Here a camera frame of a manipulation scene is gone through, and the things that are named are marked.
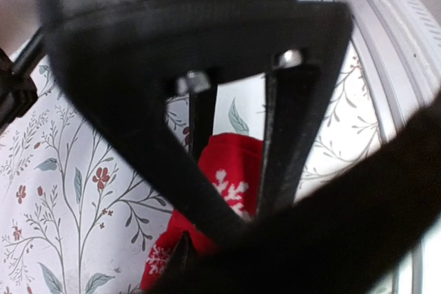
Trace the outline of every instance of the red sock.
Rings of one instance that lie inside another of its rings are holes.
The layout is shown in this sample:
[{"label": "red sock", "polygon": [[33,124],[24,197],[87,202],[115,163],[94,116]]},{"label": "red sock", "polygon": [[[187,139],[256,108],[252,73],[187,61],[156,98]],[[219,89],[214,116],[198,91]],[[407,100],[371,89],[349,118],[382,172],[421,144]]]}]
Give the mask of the red sock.
[{"label": "red sock", "polygon": [[[238,134],[212,136],[199,160],[199,167],[218,189],[228,205],[244,219],[254,216],[262,162],[263,143]],[[141,289],[151,288],[161,276],[174,247],[184,231],[188,231],[194,248],[207,254],[216,248],[214,243],[176,210],[170,218],[167,231],[150,251]]]}]

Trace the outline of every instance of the snowflake print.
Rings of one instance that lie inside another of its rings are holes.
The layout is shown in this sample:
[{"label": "snowflake print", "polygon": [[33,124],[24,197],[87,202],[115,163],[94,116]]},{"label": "snowflake print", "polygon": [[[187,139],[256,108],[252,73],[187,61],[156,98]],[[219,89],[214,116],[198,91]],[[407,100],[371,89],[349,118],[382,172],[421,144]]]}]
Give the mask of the snowflake print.
[{"label": "snowflake print", "polygon": [[228,205],[236,212],[239,216],[244,219],[249,219],[249,214],[243,210],[243,196],[248,190],[248,184],[246,182],[240,182],[237,186],[225,180],[227,177],[227,172],[224,169],[220,169],[216,172],[216,179],[218,182],[214,182],[213,185],[217,192],[227,201]]},{"label": "snowflake print", "polygon": [[150,252],[149,260],[147,264],[150,266],[149,275],[160,275],[167,266],[172,252],[170,249],[163,247],[153,246]]}]

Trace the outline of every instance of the metal screw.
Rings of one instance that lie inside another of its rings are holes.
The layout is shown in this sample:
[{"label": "metal screw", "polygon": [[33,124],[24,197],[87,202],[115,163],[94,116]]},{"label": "metal screw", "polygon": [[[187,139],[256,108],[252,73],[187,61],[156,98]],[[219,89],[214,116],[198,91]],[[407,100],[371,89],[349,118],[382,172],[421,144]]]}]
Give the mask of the metal screw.
[{"label": "metal screw", "polygon": [[209,77],[205,72],[191,70],[186,77],[180,77],[176,80],[176,93],[200,93],[211,87]]},{"label": "metal screw", "polygon": [[292,68],[301,65],[302,53],[299,50],[288,50],[278,57],[277,68]]}]

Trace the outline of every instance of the black plastic frame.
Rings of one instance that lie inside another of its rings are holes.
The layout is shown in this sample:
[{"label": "black plastic frame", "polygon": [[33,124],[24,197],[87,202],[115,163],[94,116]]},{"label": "black plastic frame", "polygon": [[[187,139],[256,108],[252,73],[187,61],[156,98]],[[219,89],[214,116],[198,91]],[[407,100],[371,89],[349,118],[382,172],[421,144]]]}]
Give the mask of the black plastic frame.
[{"label": "black plastic frame", "polygon": [[[212,86],[269,73],[259,215],[292,203],[351,36],[345,4],[84,0],[82,8],[81,0],[41,1],[57,83],[120,155],[218,244],[246,224],[167,128],[166,100],[190,70],[206,71]],[[303,64],[273,71],[275,55],[292,49],[301,50]]]}]

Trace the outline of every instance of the floral wallpaper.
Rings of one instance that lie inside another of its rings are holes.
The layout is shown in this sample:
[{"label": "floral wallpaper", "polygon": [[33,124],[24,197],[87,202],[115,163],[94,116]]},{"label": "floral wallpaper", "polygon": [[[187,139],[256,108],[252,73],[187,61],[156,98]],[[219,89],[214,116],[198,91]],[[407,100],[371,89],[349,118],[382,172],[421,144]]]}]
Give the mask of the floral wallpaper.
[{"label": "floral wallpaper", "polygon": [[[0,293],[130,293],[172,208],[69,104],[47,59],[33,78],[39,101],[0,137]],[[264,118],[262,75],[220,87],[215,134],[262,138]],[[187,98],[169,101],[166,121],[186,146]],[[379,144],[351,45],[298,198]],[[388,278],[375,293],[390,292]]]}]

